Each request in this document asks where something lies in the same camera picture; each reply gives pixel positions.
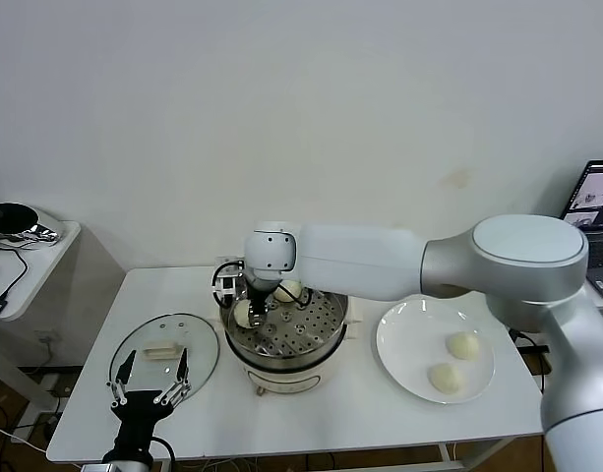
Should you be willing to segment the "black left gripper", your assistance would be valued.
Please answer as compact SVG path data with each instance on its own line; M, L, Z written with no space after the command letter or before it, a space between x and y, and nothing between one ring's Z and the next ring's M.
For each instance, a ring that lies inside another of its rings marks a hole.
M120 420L113 448L107 452L108 461L152 461L150 445L155 425L169 417L180 404L191 385L188 379L188 349L179 359L175 381L161 393L159 390L127 392L137 351L131 350L120 359L113 356L106 385L113 396L111 411Z

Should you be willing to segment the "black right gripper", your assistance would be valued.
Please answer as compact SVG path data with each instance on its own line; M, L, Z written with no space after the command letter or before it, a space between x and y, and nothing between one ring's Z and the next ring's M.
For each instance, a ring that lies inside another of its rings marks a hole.
M267 303L266 299L277 288L277 280L264 280L255 276L245 277L247 284L248 325L249 328L257 328L266 322Z

